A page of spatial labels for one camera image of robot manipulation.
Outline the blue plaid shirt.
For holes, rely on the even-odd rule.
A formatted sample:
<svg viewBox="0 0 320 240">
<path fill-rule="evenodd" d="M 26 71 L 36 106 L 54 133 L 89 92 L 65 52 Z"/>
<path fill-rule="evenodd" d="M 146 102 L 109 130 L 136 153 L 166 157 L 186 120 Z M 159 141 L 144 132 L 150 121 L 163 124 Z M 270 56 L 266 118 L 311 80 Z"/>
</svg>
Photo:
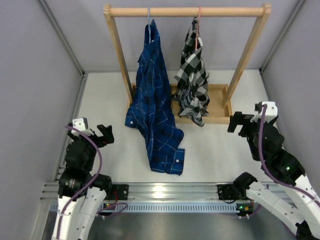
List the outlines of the blue plaid shirt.
<svg viewBox="0 0 320 240">
<path fill-rule="evenodd" d="M 171 104 L 171 86 L 161 49 L 156 22 L 148 25 L 138 59 L 133 102 L 127 110 L 125 126 L 137 129 L 144 138 L 150 170 L 180 176 L 184 170 L 185 150 L 180 148 L 184 132 L 176 127 Z"/>
</svg>

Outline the light blue hanger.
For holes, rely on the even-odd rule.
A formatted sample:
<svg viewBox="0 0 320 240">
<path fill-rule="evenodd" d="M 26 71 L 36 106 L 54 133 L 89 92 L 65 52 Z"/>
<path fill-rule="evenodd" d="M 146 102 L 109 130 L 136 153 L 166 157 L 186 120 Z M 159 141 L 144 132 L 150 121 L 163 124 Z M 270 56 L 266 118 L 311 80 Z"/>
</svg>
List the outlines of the light blue hanger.
<svg viewBox="0 0 320 240">
<path fill-rule="evenodd" d="M 152 28 L 151 28 L 151 8 L 148 7 L 147 8 L 147 21 L 148 21 L 148 42 L 149 44 L 152 42 Z"/>
</svg>

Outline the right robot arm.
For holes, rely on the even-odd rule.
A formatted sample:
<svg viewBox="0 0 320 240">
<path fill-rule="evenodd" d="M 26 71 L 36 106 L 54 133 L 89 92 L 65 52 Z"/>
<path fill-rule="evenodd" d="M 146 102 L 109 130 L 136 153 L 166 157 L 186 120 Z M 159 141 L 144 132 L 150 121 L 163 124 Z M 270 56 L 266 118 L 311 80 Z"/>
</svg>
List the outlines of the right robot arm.
<svg viewBox="0 0 320 240">
<path fill-rule="evenodd" d="M 276 216 L 297 240 L 320 238 L 320 198 L 313 189 L 305 169 L 298 159 L 283 149 L 284 137 L 274 123 L 278 115 L 258 115 L 238 111 L 230 117 L 227 131 L 241 126 L 239 136 L 246 138 L 252 158 L 260 162 L 264 173 L 290 197 L 289 204 L 272 193 L 256 177 L 242 173 L 231 189 L 238 199 L 250 199 Z"/>
</svg>

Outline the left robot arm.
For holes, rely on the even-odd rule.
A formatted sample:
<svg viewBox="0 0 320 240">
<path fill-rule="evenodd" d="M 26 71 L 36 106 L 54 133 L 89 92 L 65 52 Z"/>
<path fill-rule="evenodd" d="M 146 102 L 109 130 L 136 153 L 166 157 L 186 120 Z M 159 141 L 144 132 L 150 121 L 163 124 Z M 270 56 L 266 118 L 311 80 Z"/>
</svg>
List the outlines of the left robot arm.
<svg viewBox="0 0 320 240">
<path fill-rule="evenodd" d="M 58 209 L 53 240 L 86 240 L 103 200 L 113 195 L 112 179 L 100 171 L 91 174 L 96 158 L 102 169 L 100 149 L 114 143 L 112 126 L 98 125 L 101 136 L 78 119 L 66 126 L 71 138 L 65 170 L 58 181 Z"/>
</svg>

